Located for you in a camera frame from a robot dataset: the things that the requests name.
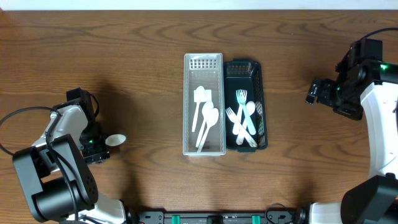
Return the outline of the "white plastic spoon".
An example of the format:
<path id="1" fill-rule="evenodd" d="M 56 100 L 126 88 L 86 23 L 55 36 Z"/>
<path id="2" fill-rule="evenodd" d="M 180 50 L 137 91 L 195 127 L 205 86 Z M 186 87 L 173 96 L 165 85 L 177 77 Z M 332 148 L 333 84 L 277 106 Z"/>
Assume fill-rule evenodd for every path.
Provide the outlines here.
<path id="1" fill-rule="evenodd" d="M 249 114 L 252 115 L 255 111 L 255 103 L 253 101 L 248 101 L 246 104 L 246 108 L 248 109 Z M 244 119 L 244 121 L 243 121 L 243 128 L 245 130 L 247 128 L 246 119 Z M 244 134 L 243 134 L 243 130 L 241 129 L 236 138 L 236 144 L 240 146 L 240 145 L 242 145 L 243 141 L 244 141 Z"/>

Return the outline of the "mint green plastic fork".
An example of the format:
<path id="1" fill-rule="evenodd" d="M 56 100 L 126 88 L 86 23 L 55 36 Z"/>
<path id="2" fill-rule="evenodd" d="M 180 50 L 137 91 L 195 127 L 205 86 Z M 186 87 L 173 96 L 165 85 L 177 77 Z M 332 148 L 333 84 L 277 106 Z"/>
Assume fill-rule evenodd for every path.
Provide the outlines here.
<path id="1" fill-rule="evenodd" d="M 246 90 L 238 89 L 238 90 L 236 90 L 236 98 L 237 98 L 238 103 L 242 106 L 246 124 L 247 124 L 248 130 L 249 130 L 249 134 L 255 135 L 256 129 L 255 129 L 254 123 L 251 119 L 251 115 L 249 114 L 249 111 L 246 106 L 247 93 L 248 92 Z"/>

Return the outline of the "white plastic fork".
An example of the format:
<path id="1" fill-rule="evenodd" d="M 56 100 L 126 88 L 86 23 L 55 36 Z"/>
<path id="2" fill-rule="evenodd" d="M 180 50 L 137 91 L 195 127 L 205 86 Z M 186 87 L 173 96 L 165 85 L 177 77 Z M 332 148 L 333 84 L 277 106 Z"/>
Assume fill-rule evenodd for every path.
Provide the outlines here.
<path id="1" fill-rule="evenodd" d="M 236 90 L 236 99 L 237 99 L 237 102 L 239 103 L 239 108 L 238 108 L 238 112 L 236 114 L 236 116 L 237 116 L 236 123 L 234 124 L 234 127 L 233 127 L 234 134 L 238 134 L 239 131 L 241 130 L 241 128 L 237 125 L 237 123 L 241 123 L 241 120 L 242 120 L 243 103 L 246 102 L 246 94 L 247 94 L 246 90 L 243 90 L 243 89 Z"/>

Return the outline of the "white utensil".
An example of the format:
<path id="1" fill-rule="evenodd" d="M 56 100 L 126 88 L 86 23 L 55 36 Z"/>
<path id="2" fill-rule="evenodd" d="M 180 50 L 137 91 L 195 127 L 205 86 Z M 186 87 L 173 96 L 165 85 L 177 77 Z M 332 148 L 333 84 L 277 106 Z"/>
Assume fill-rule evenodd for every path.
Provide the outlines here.
<path id="1" fill-rule="evenodd" d="M 249 145 L 251 147 L 257 147 L 257 142 L 251 137 L 251 135 L 246 131 L 243 125 L 238 121 L 236 114 L 230 107 L 226 108 L 226 114 L 230 121 L 232 121 L 239 128 L 239 134 L 242 134 L 246 138 Z"/>

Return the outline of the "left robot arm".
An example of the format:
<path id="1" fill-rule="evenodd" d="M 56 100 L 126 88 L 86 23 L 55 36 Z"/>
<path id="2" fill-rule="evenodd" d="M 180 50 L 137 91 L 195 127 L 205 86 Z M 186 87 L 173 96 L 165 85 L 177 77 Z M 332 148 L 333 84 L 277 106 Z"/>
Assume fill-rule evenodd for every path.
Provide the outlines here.
<path id="1" fill-rule="evenodd" d="M 51 107 L 50 122 L 31 147 L 15 152 L 14 168 L 33 218 L 38 222 L 129 223 L 121 200 L 100 194 L 89 169 L 109 159 L 106 134 L 86 90 L 67 91 Z"/>

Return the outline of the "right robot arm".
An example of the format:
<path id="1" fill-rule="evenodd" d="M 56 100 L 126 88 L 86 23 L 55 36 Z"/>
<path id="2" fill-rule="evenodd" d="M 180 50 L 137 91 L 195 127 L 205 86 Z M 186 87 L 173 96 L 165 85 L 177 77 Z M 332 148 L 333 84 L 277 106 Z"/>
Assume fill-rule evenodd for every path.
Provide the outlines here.
<path id="1" fill-rule="evenodd" d="M 306 102 L 366 119 L 369 177 L 339 202 L 311 204 L 308 223 L 397 223 L 397 65 L 382 59 L 382 41 L 353 42 L 335 66 L 336 80 L 315 79 Z"/>

